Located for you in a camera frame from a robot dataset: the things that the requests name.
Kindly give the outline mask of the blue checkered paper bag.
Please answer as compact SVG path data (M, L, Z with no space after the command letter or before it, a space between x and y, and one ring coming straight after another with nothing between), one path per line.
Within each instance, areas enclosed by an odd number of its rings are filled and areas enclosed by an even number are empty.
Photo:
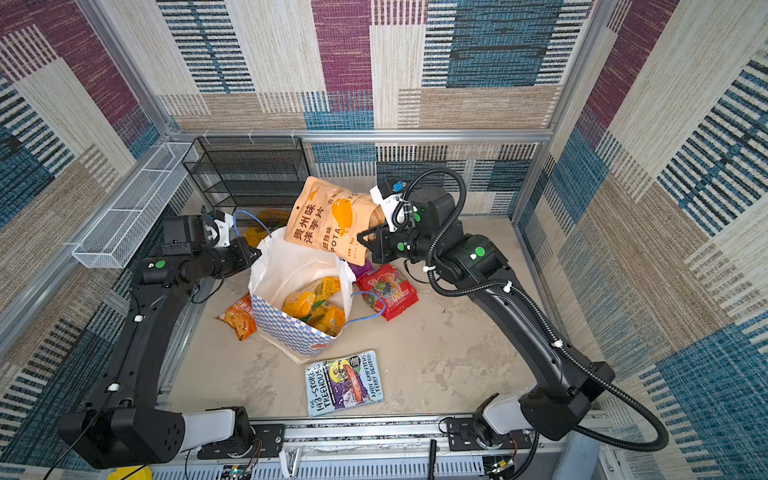
M250 267L251 315L259 336L298 364L312 361L342 335L329 335L283 311L285 300L312 282L337 277L340 291L329 302L340 308L348 325L375 319L377 313L354 318L352 306L358 293L355 277L346 261L335 254L288 241L284 227L271 230L258 244L261 255Z

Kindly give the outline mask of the red fruit jelly bag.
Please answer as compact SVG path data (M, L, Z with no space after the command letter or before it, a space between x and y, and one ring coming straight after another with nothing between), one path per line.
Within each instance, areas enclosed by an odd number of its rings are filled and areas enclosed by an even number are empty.
M419 301L417 290L391 265L382 265L363 274L356 284L368 305L387 321L398 317Z

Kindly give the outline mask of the yellow fruit jelly bag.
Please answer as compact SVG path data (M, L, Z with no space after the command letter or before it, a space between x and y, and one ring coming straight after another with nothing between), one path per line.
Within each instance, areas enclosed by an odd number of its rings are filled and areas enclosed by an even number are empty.
M288 295L282 311L293 318L303 319L310 315L316 306L340 291L341 283L338 277L322 277Z

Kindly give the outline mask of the orange potato chip bag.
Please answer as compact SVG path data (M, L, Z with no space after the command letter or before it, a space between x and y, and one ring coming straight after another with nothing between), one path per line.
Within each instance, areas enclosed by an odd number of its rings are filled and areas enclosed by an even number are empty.
M358 234L385 222L370 194L353 193L309 177L291 210L284 239L362 266L368 249L358 241Z

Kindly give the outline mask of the yellow snack bag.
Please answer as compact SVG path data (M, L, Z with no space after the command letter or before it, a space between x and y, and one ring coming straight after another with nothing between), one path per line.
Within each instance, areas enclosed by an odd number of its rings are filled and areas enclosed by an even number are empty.
M306 323L322 333L336 337L346 324L346 315L339 307L323 301L313 307Z

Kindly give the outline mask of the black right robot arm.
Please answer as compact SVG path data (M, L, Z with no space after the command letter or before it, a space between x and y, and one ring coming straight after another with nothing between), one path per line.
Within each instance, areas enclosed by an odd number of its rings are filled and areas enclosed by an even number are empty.
M376 264L397 258L421 263L432 289L446 298L467 297L499 327L532 372L522 394L489 397L473 415L477 443L498 448L512 431L560 440L571 432L635 452L656 452L669 442L663 422L614 385L615 373L568 342L525 291L501 250L485 235L464 231L463 178L449 168L423 172L410 183L384 181L371 190L384 222L358 234ZM608 393L645 419L650 441L617 439L582 426L592 403Z

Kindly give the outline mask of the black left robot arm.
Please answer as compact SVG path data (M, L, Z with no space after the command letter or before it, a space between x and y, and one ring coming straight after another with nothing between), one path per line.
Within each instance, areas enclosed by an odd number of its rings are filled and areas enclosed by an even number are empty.
M228 247L157 247L139 262L108 367L84 406L58 424L60 438L79 457L96 469L152 465L200 446L248 439L233 408L184 415L158 408L157 399L168 345L195 285L247 270L260 255L238 238Z

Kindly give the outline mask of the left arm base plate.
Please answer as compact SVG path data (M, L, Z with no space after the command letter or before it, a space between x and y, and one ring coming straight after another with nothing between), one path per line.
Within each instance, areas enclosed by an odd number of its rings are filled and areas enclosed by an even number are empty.
M227 440L204 445L196 454L198 460L236 460L245 458L277 458L283 448L284 424L251 425L244 433Z

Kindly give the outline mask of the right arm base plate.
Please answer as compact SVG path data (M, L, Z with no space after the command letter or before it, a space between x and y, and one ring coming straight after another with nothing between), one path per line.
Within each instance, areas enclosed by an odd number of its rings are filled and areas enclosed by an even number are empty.
M471 417L444 417L438 422L438 430L448 438L451 451L527 450L533 446L531 433L513 430L498 434Z

